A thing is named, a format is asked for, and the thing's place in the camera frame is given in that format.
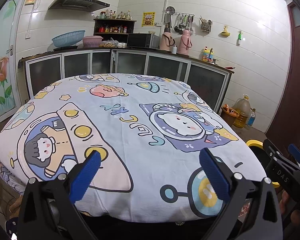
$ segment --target orange bucket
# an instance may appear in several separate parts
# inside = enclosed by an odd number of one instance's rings
[[[234,109],[228,107],[229,112],[227,111],[226,106],[221,107],[221,118],[225,120],[225,122],[231,127],[235,121],[235,119],[239,116],[239,113]]]

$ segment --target blue gripper pad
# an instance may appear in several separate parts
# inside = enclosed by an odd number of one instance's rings
[[[101,165],[101,155],[97,151],[93,151],[92,156],[86,160],[84,167],[70,186],[70,201],[74,204],[77,200],[81,200],[86,193],[93,177],[97,173]]]
[[[230,186],[221,172],[218,165],[211,158],[212,154],[209,154],[207,148],[200,151],[199,162],[203,171],[206,173],[208,180],[210,181],[214,191],[219,199],[228,202],[230,200],[229,190]]]
[[[288,152],[300,163],[300,150],[294,144],[288,146]]]

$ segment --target pink bottle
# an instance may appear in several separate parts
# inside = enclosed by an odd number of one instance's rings
[[[173,46],[175,43],[175,40],[171,37],[170,28],[165,28],[161,37],[159,49],[170,51],[170,46]]]
[[[177,53],[188,55],[189,48],[192,47],[190,35],[191,32],[189,30],[183,30]]]

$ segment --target cabinet door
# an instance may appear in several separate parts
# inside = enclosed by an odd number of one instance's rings
[[[184,80],[187,63],[163,57],[149,56],[147,75]]]
[[[187,84],[215,110],[226,76],[213,70],[191,65]]]
[[[65,78],[90,73],[90,53],[65,56]]]
[[[29,62],[30,84],[28,89],[32,98],[41,89],[61,79],[60,57],[43,59],[41,61]]]
[[[110,73],[110,51],[93,52],[92,74]]]
[[[117,73],[140,74],[145,71],[146,54],[118,52]]]

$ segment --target faucet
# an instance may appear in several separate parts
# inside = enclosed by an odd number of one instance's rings
[[[210,60],[211,53],[213,53],[213,48],[210,49],[208,61],[212,61],[212,60]]]

